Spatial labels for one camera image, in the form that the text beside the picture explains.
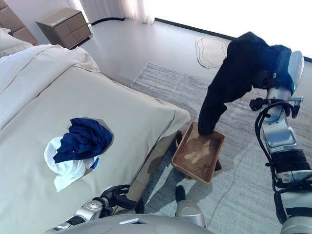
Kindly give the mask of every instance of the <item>drawer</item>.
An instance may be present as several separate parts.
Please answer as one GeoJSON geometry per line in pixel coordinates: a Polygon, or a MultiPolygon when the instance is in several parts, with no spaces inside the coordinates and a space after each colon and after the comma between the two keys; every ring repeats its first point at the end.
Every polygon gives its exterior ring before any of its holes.
{"type": "Polygon", "coordinates": [[[76,41],[80,42],[90,36],[91,32],[89,30],[89,27],[87,25],[84,25],[81,28],[73,31],[72,34],[74,35],[76,41]]]}
{"type": "Polygon", "coordinates": [[[63,43],[65,44],[66,48],[70,49],[74,45],[76,45],[79,41],[76,41],[73,34],[68,34],[67,36],[62,38],[63,43]]]}
{"type": "Polygon", "coordinates": [[[54,29],[58,33],[60,38],[63,38],[64,36],[71,33],[71,30],[69,29],[66,22],[60,23],[59,25],[55,26],[54,29]]]}
{"type": "Polygon", "coordinates": [[[73,32],[73,31],[79,29],[80,27],[82,27],[83,25],[85,25],[86,21],[82,15],[82,13],[78,13],[77,15],[66,20],[66,24],[69,27],[69,29],[71,30],[71,32],[73,32]]]}

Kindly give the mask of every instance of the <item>white duvet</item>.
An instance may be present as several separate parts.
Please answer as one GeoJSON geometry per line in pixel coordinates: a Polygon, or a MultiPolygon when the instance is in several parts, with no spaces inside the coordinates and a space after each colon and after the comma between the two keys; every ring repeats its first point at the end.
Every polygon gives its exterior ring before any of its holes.
{"type": "Polygon", "coordinates": [[[42,233],[108,186],[132,183],[153,146],[190,121],[185,110],[94,72],[79,48],[39,46],[2,62],[0,233],[42,233]],[[101,119],[114,140],[95,170],[57,193],[43,153],[75,117],[101,119]]]}
{"type": "Polygon", "coordinates": [[[70,67],[98,71],[82,48],[29,47],[0,60],[0,130],[33,98],[70,67]]]}

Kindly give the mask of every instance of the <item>floor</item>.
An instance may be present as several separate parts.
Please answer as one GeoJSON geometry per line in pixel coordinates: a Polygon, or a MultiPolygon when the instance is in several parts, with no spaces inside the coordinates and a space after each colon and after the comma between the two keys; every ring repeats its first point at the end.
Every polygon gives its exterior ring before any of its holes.
{"type": "MultiPolygon", "coordinates": [[[[105,21],[91,27],[93,37],[81,47],[88,51],[106,75],[130,84],[148,62],[193,76],[205,77],[217,70],[202,67],[196,57],[195,40],[206,34],[161,22],[146,25],[105,21]]],[[[305,62],[295,93],[305,96],[302,107],[312,110],[312,63],[305,62]]]]}

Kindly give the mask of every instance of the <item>headboard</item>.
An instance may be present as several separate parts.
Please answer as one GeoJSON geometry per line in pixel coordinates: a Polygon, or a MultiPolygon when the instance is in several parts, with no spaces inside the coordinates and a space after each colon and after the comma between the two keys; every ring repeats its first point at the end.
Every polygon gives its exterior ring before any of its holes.
{"type": "Polygon", "coordinates": [[[32,43],[33,45],[38,44],[36,38],[4,0],[0,0],[0,27],[11,29],[11,35],[17,39],[32,43]]]}

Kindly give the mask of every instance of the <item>nightstand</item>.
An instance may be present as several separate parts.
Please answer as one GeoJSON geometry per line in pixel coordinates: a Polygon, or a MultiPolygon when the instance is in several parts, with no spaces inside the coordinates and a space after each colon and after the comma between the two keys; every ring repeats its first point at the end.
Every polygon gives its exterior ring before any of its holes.
{"type": "Polygon", "coordinates": [[[91,32],[81,11],[63,8],[36,21],[51,44],[71,49],[90,37],[91,32]]]}

